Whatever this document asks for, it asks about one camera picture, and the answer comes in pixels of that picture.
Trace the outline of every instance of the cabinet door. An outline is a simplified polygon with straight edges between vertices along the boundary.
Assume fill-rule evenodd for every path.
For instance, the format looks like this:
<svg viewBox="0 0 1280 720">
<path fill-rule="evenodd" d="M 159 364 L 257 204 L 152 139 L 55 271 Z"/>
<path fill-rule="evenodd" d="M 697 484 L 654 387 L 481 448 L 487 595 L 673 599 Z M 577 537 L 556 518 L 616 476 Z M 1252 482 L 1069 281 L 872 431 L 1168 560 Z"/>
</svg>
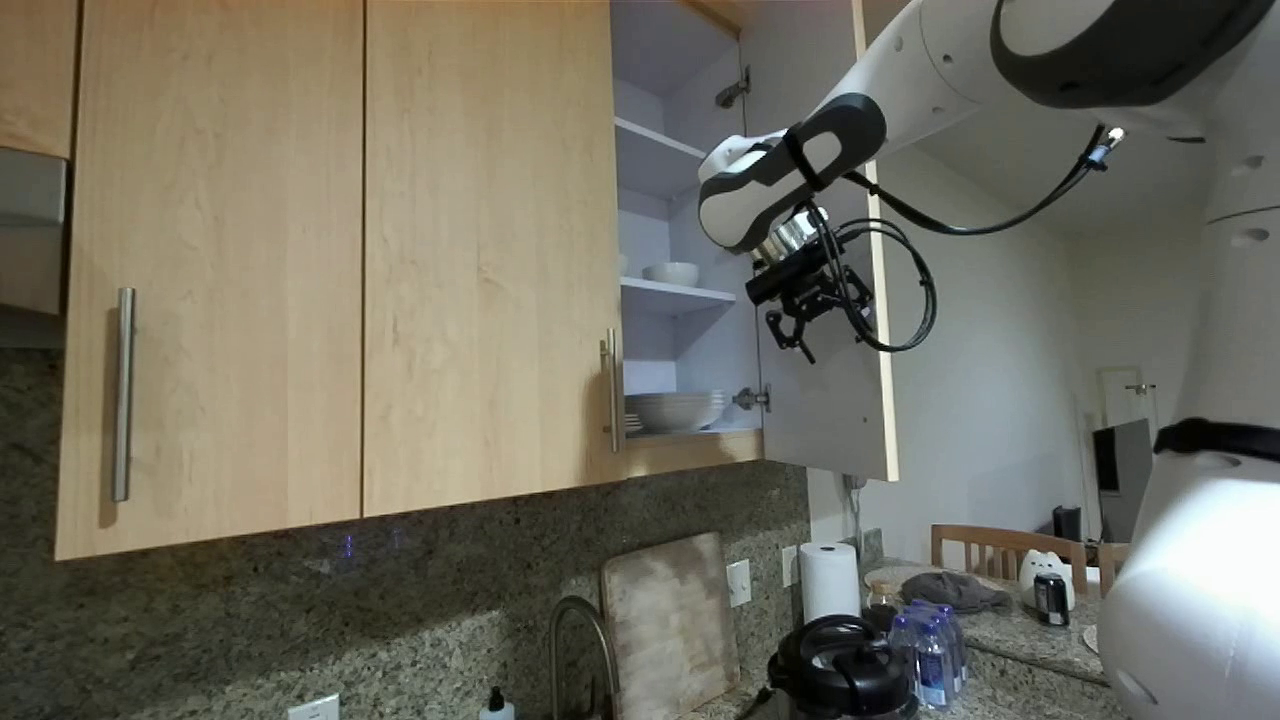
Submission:
<svg viewBox="0 0 1280 720">
<path fill-rule="evenodd" d="M 606 5 L 369 5 L 363 511 L 605 476 Z"/>
<path fill-rule="evenodd" d="M 0 0 L 0 149 L 70 155 L 76 0 Z"/>
<path fill-rule="evenodd" d="M 750 64 L 746 132 L 803 121 L 856 59 L 856 0 L 746 0 L 744 57 Z M 861 191 L 830 187 L 837 221 L 872 213 Z M 848 476 L 893 476 L 893 360 L 856 344 L 827 312 L 806 340 L 821 364 L 773 344 L 761 329 L 761 374 L 773 394 L 763 456 Z"/>
<path fill-rule="evenodd" d="M 55 557 L 358 518 L 358 57 L 358 0 L 84 5 Z"/>
</svg>

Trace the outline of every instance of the open cabinet door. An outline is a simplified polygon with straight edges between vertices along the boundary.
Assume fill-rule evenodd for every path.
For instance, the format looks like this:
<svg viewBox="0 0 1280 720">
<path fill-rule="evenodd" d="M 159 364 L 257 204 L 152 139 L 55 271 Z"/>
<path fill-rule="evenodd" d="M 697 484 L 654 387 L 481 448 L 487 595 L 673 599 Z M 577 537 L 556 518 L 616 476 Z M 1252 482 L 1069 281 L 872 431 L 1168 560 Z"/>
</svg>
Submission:
<svg viewBox="0 0 1280 720">
<path fill-rule="evenodd" d="M 746 0 L 746 132 L 786 128 L 827 97 L 861 47 L 856 8 L 856 0 Z M 875 213 L 853 183 L 827 187 L 821 204 L 837 226 Z M 879 265 L 875 245 L 853 250 L 853 265 L 872 271 Z M 817 321 L 803 340 L 817 364 L 777 349 L 761 312 L 761 375 L 773 403 L 763 414 L 763 456 L 861 482 L 894 482 L 893 357 L 861 344 L 841 312 Z"/>
</svg>

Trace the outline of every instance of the faucet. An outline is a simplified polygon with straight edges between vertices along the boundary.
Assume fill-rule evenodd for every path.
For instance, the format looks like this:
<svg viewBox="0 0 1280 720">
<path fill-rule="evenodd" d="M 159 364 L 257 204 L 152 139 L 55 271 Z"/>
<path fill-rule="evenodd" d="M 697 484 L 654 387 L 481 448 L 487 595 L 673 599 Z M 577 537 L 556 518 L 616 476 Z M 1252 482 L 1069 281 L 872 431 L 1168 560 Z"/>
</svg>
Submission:
<svg viewBox="0 0 1280 720">
<path fill-rule="evenodd" d="M 585 595 L 558 595 L 556 599 L 556 622 L 552 622 L 552 720 L 562 720 L 562 707 L 558 707 L 558 660 L 562 660 L 562 622 L 572 613 L 585 613 L 593 631 L 595 631 L 595 645 L 601 645 L 601 660 L 605 660 L 605 677 L 606 677 L 606 698 L 618 694 L 618 677 L 616 677 L 616 660 L 613 660 L 613 645 L 605 635 L 605 616 L 595 604 L 586 604 Z"/>
</svg>

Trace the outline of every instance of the upper cabinet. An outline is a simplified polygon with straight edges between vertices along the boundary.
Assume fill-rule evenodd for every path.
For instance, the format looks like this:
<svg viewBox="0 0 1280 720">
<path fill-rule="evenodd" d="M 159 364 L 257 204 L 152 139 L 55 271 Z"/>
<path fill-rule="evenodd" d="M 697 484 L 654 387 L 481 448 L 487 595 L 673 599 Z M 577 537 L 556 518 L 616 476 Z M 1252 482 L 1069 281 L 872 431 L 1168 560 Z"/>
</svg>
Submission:
<svg viewBox="0 0 1280 720">
<path fill-rule="evenodd" d="M 0 149 L 70 155 L 78 0 L 0 0 Z"/>
<path fill-rule="evenodd" d="M 778 354 L 744 295 L 750 262 L 718 251 L 697 221 L 703 154 L 732 132 L 803 121 L 856 59 L 856 37 L 853 0 L 744 0 L 710 14 L 697 0 L 613 0 L 624 410 L 651 394 L 722 401 L 710 428 L 627 421 L 624 474 L 767 456 L 893 476 L 893 360 L 864 349 L 841 312 L 806 338 L 821 364 Z M 823 191 L 823 207 L 837 221 L 872 213 L 853 187 Z M 697 286 L 651 281 L 666 262 L 697 265 Z"/>
<path fill-rule="evenodd" d="M 88 0 L 55 557 L 358 518 L 358 0 Z"/>
<path fill-rule="evenodd" d="M 601 0 L 369 0 L 369 518 L 606 476 L 606 88 Z"/>
</svg>

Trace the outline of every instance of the soap dispenser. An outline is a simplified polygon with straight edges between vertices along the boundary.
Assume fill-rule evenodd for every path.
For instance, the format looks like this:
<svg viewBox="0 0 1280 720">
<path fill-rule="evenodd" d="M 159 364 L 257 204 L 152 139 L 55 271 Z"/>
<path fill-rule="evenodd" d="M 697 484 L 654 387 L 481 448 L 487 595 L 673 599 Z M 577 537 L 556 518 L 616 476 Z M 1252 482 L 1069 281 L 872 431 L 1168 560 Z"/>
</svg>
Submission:
<svg viewBox="0 0 1280 720">
<path fill-rule="evenodd" d="M 506 698 L 490 690 L 481 720 L 514 720 L 514 703 L 506 703 Z"/>
</svg>

